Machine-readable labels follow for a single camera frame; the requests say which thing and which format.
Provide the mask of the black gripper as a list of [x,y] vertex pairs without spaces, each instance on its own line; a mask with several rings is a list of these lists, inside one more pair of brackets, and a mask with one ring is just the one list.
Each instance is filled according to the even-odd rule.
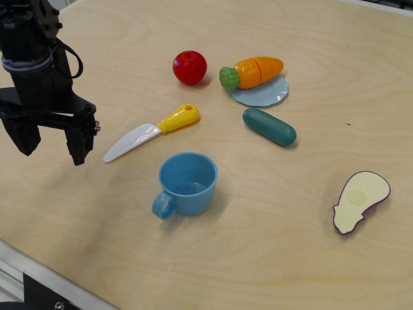
[[93,149],[99,122],[94,118],[96,107],[72,90],[73,79],[83,73],[80,57],[66,45],[55,45],[38,59],[14,61],[2,57],[1,64],[14,82],[13,87],[1,89],[1,118],[19,151],[29,156],[39,145],[36,124],[66,129],[74,165],[84,164]]

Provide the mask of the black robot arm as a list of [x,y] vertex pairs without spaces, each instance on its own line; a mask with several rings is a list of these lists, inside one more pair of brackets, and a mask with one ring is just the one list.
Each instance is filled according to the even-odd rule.
[[41,141],[39,127],[63,130],[75,165],[93,149],[100,127],[96,106],[76,95],[67,54],[57,38],[63,25],[48,1],[1,1],[1,65],[14,83],[1,89],[1,121],[16,147],[29,156]]

